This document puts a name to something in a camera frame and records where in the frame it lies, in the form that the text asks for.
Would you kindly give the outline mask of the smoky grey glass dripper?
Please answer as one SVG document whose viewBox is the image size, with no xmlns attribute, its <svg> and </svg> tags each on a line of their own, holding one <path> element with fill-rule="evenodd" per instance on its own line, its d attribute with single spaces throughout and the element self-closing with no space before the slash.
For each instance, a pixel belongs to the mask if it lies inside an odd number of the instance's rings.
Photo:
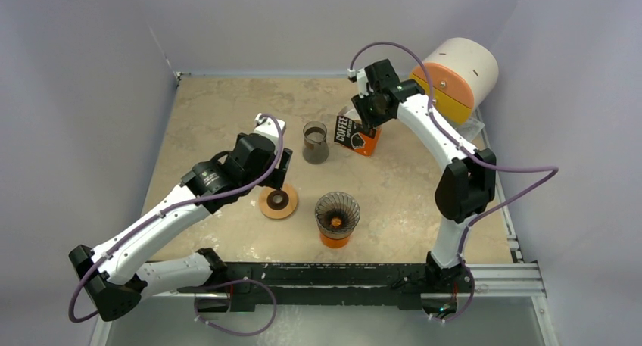
<svg viewBox="0 0 642 346">
<path fill-rule="evenodd" d="M 319 231 L 329 238 L 350 235 L 360 221 L 360 205 L 345 192 L 329 192 L 316 203 L 314 216 Z"/>
</svg>

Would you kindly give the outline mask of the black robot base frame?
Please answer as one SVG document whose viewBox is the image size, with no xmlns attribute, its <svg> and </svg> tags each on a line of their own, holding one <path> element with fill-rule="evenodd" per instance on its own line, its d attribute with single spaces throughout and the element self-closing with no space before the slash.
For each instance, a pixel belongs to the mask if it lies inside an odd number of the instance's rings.
<svg viewBox="0 0 642 346">
<path fill-rule="evenodd" d="M 426 277 L 425 263 L 259 263 L 217 265 L 203 284 L 180 293 L 221 293 L 233 312 L 257 305 L 387 306 L 422 310 L 439 318 L 457 311 L 457 298 L 471 292 L 467 266 L 444 282 Z"/>
</svg>

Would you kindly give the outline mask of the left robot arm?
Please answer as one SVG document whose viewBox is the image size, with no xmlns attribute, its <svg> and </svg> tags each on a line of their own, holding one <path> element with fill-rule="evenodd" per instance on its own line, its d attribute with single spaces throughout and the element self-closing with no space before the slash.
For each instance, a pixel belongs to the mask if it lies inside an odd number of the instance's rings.
<svg viewBox="0 0 642 346">
<path fill-rule="evenodd" d="M 153 295 L 181 288 L 219 291 L 228 285 L 227 265 L 211 248 L 176 260 L 152 262 L 171 240 L 237 202 L 255 187 L 281 189 L 292 151 L 286 123 L 258 114 L 251 133 L 237 135 L 233 149 L 196 163 L 149 212 L 106 242 L 76 246 L 69 259 L 79 278 L 67 308 L 72 323 L 95 316 L 116 320 Z"/>
</svg>

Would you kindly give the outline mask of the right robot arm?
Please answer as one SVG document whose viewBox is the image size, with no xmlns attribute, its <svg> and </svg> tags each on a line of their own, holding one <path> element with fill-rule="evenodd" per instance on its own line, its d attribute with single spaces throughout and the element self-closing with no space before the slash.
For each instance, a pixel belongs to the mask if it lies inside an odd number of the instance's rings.
<svg viewBox="0 0 642 346">
<path fill-rule="evenodd" d="M 367 129 L 397 119 L 429 150 L 441 169 L 434 198 L 441 222 L 438 237 L 426 258 L 427 285 L 442 291 L 463 273 L 463 248 L 472 222 L 495 197 L 497 159 L 490 149 L 477 149 L 459 136 L 413 79 L 400 80 L 388 59 L 347 77 L 357 84 L 352 104 Z"/>
</svg>

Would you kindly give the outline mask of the coffee paper filter box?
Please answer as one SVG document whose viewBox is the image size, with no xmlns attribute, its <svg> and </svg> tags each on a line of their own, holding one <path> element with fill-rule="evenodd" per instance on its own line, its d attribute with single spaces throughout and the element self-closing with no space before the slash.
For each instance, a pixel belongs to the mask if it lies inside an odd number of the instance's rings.
<svg viewBox="0 0 642 346">
<path fill-rule="evenodd" d="M 362 124 L 357 111 L 345 106 L 336 116 L 334 143 L 358 153 L 364 157 L 371 157 L 381 134 L 381 128 L 368 129 Z"/>
</svg>

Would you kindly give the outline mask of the orange glass carafe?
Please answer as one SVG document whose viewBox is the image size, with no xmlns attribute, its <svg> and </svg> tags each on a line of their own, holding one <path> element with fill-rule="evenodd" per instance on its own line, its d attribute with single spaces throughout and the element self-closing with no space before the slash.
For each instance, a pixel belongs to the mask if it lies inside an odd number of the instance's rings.
<svg viewBox="0 0 642 346">
<path fill-rule="evenodd" d="M 320 241 L 328 248 L 342 248 L 344 247 L 351 239 L 352 233 L 341 234 L 338 238 L 333 235 L 332 237 L 321 232 L 319 234 Z"/>
</svg>

